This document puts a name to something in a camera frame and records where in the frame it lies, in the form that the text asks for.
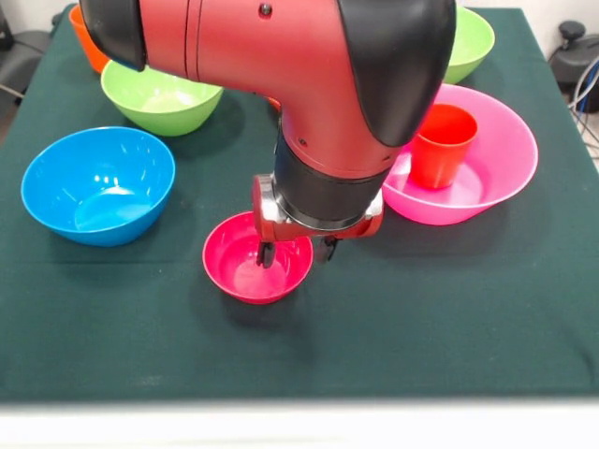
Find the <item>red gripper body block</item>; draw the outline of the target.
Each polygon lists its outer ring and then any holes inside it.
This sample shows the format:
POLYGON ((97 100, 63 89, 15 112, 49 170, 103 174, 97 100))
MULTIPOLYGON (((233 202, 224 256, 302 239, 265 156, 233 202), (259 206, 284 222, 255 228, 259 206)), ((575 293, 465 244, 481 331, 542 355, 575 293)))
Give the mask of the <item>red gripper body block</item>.
POLYGON ((292 217, 276 199, 273 175, 256 175, 252 185, 255 228, 262 240, 293 240, 300 237, 359 239, 374 235, 383 223, 384 200, 377 192, 364 214, 350 224, 318 224, 310 227, 292 217))

